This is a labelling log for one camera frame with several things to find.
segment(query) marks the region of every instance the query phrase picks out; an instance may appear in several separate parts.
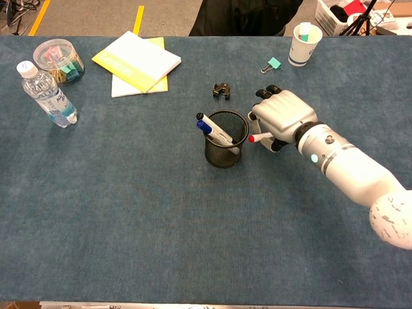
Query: notebook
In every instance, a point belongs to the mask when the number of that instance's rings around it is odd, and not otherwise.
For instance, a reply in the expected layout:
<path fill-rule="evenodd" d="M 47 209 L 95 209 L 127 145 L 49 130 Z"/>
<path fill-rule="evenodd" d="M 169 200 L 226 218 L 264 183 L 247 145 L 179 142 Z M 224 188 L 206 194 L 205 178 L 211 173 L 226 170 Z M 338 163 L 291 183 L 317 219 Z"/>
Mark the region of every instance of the notebook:
<path fill-rule="evenodd" d="M 92 60 L 143 93 L 147 93 L 182 61 L 179 56 L 130 31 Z"/>
<path fill-rule="evenodd" d="M 165 49 L 165 40 L 163 37 L 153 37 L 151 39 L 147 39 L 152 44 L 159 46 L 161 49 Z M 160 82 L 155 84 L 147 93 L 154 93 L 154 92 L 165 92 L 168 91 L 167 86 L 167 76 L 162 78 Z M 133 87 L 132 85 L 128 84 L 124 80 L 120 79 L 116 75 L 113 74 L 113 78 L 111 80 L 111 97 L 123 97 L 126 95 L 139 95 L 142 92 Z"/>

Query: plastic container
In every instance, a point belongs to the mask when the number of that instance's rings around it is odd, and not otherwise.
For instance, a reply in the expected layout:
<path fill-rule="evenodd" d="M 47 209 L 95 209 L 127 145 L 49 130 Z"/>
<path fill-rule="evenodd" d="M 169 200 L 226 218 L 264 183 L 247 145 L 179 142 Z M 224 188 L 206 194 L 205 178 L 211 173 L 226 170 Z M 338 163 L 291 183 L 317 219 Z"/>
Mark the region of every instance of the plastic container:
<path fill-rule="evenodd" d="M 83 62 L 73 45 L 64 39 L 53 39 L 40 44 L 33 53 L 33 59 L 58 84 L 75 82 L 84 74 Z"/>
<path fill-rule="evenodd" d="M 77 122 L 77 110 L 46 71 L 38 70 L 30 61 L 22 61 L 17 71 L 23 78 L 24 91 L 46 112 L 59 127 Z"/>
<path fill-rule="evenodd" d="M 235 111 L 216 111 L 209 118 L 233 138 L 233 145 L 222 146 L 204 134 L 206 160 L 215 167 L 232 167 L 241 158 L 242 145 L 249 134 L 249 125 L 245 117 Z"/>
<path fill-rule="evenodd" d="M 341 0 L 317 0 L 315 19 L 328 35 L 339 35 L 348 27 L 330 11 L 333 5 L 338 5 L 340 2 Z"/>

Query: white robotic arm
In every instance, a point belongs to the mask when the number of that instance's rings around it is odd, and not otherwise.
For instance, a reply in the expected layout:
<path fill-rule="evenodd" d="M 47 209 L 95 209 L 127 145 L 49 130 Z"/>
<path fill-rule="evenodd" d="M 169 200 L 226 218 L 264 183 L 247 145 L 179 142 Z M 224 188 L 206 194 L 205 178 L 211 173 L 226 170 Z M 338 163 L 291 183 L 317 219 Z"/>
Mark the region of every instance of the white robotic arm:
<path fill-rule="evenodd" d="M 313 108 L 288 90 L 269 86 L 248 114 L 254 133 L 260 125 L 273 137 L 260 140 L 272 152 L 295 144 L 352 201 L 370 208 L 370 223 L 378 236 L 394 246 L 412 249 L 412 191 L 395 176 L 317 121 Z"/>

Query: container lid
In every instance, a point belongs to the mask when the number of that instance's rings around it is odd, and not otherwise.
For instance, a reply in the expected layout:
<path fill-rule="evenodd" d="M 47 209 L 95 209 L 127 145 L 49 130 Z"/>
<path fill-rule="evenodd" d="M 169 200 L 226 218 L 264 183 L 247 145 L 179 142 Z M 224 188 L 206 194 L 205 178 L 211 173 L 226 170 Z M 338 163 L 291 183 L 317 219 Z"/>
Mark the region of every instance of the container lid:
<path fill-rule="evenodd" d="M 33 53 L 37 65 L 44 69 L 56 69 L 73 62 L 76 51 L 73 45 L 64 39 L 52 39 L 40 44 Z"/>
<path fill-rule="evenodd" d="M 24 79 L 35 77 L 39 70 L 35 67 L 32 61 L 22 61 L 17 65 L 17 71 Z"/>

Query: paper cup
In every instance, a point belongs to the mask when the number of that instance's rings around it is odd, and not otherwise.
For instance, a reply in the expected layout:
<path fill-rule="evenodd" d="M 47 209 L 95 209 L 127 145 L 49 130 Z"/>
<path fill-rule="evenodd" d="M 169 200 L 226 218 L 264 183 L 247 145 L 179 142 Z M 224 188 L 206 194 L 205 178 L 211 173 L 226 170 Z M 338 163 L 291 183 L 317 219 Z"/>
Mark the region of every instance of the paper cup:
<path fill-rule="evenodd" d="M 308 42 L 304 42 L 299 39 L 299 26 L 294 29 L 294 38 L 289 51 L 289 63 L 293 66 L 304 66 L 323 37 L 322 30 L 311 24 Z"/>

